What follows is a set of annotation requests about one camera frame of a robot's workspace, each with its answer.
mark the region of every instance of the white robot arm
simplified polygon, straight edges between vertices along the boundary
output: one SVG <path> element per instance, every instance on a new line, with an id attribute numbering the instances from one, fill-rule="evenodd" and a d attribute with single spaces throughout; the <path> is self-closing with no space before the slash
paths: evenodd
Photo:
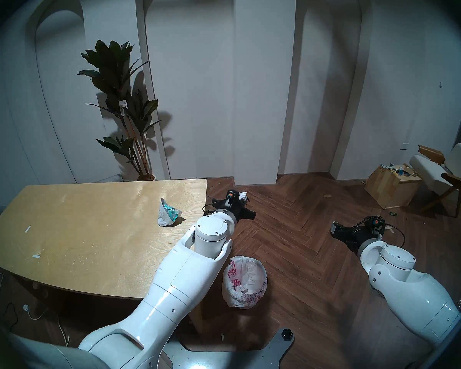
<path id="1" fill-rule="evenodd" d="M 437 280 L 413 269 L 412 254 L 381 240 L 385 225 L 382 217 L 370 216 L 353 227 L 333 222 L 330 233 L 357 255 L 372 288 L 403 325 L 437 346 L 460 321 L 461 313 Z"/>
<path id="2" fill-rule="evenodd" d="M 246 200 L 245 193 L 235 190 L 214 200 L 218 210 L 201 217 L 176 243 L 135 311 L 90 333 L 79 348 L 111 369 L 156 368 L 176 326 L 203 299 L 229 256 L 235 225 L 242 218 L 254 219 L 256 214 L 244 207 Z"/>

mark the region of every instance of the white plastic bag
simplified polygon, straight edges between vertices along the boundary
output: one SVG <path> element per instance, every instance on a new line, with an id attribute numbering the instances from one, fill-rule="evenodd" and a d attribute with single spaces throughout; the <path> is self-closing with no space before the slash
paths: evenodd
<path id="1" fill-rule="evenodd" d="M 254 307 L 266 291 L 266 270 L 259 260 L 253 258 L 235 256 L 230 260 L 222 281 L 224 300 L 229 307 Z"/>

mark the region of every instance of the wooden floor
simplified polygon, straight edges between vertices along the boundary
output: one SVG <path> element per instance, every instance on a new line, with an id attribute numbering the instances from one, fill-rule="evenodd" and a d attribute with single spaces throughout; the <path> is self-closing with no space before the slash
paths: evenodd
<path id="1" fill-rule="evenodd" d="M 176 331 L 180 340 L 194 350 L 210 345 L 221 350 L 259 349 L 278 329 L 288 327 L 295 341 L 281 368 L 404 368 L 429 352 L 429 345 L 409 332 L 371 289 L 358 259 L 330 237 L 329 229 L 333 220 L 351 226 L 367 215 L 383 216 L 404 231 L 404 248 L 417 258 L 415 268 L 430 273 L 456 301 L 461 297 L 461 213 L 453 218 L 454 207 L 445 203 L 420 214 L 417 209 L 431 195 L 422 188 L 409 207 L 391 216 L 363 186 L 322 174 L 300 174 L 281 176 L 275 185 L 238 187 L 248 191 L 248 207 L 257 217 L 238 224 L 231 256 L 260 260 L 268 289 L 254 308 L 229 308 L 221 294 L 221 273 L 200 305 L 203 319 L 191 325 L 185 318 Z M 231 187 L 232 179 L 209 179 L 208 201 L 223 198 Z M 400 245 L 403 238 L 394 230 L 386 231 L 384 240 Z M 44 307 L 6 274 L 0 319 L 10 326 L 15 316 L 11 306 L 4 313 L 8 302 L 19 316 L 14 333 L 62 344 L 55 314 L 30 320 L 22 310 L 24 303 L 33 309 L 32 315 Z M 123 319 L 137 304 L 69 294 L 60 320 L 71 336 L 70 346 L 78 346 L 90 331 Z"/>

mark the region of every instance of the arched wall panel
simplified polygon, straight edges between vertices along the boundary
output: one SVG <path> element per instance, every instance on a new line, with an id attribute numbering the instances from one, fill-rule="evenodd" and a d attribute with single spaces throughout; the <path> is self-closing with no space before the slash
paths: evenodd
<path id="1" fill-rule="evenodd" d="M 106 135 L 97 88 L 77 71 L 91 69 L 85 52 L 84 16 L 79 0 L 55 0 L 43 13 L 35 34 L 37 69 L 56 136 L 77 183 L 119 174 L 113 153 L 96 139 Z"/>

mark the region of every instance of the wall arch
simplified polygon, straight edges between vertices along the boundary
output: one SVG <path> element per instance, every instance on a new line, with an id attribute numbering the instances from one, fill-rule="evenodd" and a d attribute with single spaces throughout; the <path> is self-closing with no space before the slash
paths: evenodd
<path id="1" fill-rule="evenodd" d="M 143 10 L 171 178 L 232 176 L 233 0 L 143 0 Z"/>
<path id="2" fill-rule="evenodd" d="M 358 0 L 296 0 L 279 173 L 330 170 L 356 73 L 361 20 Z"/>
<path id="3" fill-rule="evenodd" d="M 96 141 L 105 136 L 95 107 L 98 90 L 76 75 L 90 69 L 80 55 L 86 47 L 84 13 L 79 0 L 53 0 L 35 32 L 35 59 L 48 114 L 77 183 L 97 182 L 119 173 L 113 153 Z"/>

